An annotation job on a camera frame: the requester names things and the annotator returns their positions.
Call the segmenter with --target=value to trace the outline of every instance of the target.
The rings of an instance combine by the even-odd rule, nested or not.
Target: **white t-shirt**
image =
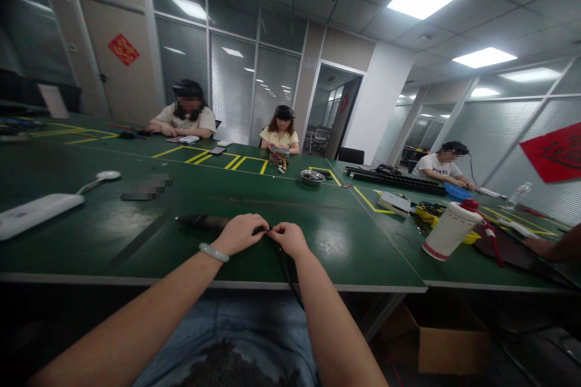
[[[187,117],[184,120],[179,119],[178,117],[174,116],[175,110],[176,104],[172,103],[169,106],[167,106],[164,110],[162,110],[162,112],[158,116],[156,116],[156,118],[159,119],[160,121],[166,122],[173,128],[179,129],[207,128],[212,133],[216,133],[216,118],[214,117],[212,109],[210,109],[208,106],[202,109],[202,112],[198,115],[198,119],[196,121],[190,121]]]
[[[423,175],[421,172],[423,169],[431,169],[433,172],[438,174],[447,175],[449,177],[456,178],[458,175],[462,175],[462,172],[456,166],[456,163],[446,162],[440,163],[435,154],[428,154],[423,156],[416,167],[412,171],[412,175]]]

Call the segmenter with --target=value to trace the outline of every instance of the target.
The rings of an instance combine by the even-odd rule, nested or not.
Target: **man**
[[[465,177],[454,163],[459,155],[469,153],[466,145],[458,141],[446,142],[442,144],[442,148],[436,154],[423,156],[413,169],[412,175],[423,175],[459,187],[476,189],[477,185]]]

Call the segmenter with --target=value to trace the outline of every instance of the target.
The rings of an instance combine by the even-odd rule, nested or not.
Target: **woman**
[[[260,134],[261,148],[277,147],[288,149],[291,154],[298,154],[298,135],[294,129],[295,113],[285,105],[277,106],[269,126]]]
[[[202,87],[193,80],[180,80],[172,87],[176,102],[167,106],[146,130],[166,136],[210,137],[216,133],[214,113],[204,100]]]

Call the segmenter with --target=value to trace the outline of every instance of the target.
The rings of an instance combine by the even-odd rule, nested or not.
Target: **power strip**
[[[54,218],[84,201],[82,195],[53,193],[0,213],[0,241]]]

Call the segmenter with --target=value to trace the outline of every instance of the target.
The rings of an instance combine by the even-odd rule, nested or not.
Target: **doorway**
[[[302,154],[335,159],[363,77],[321,64]]]

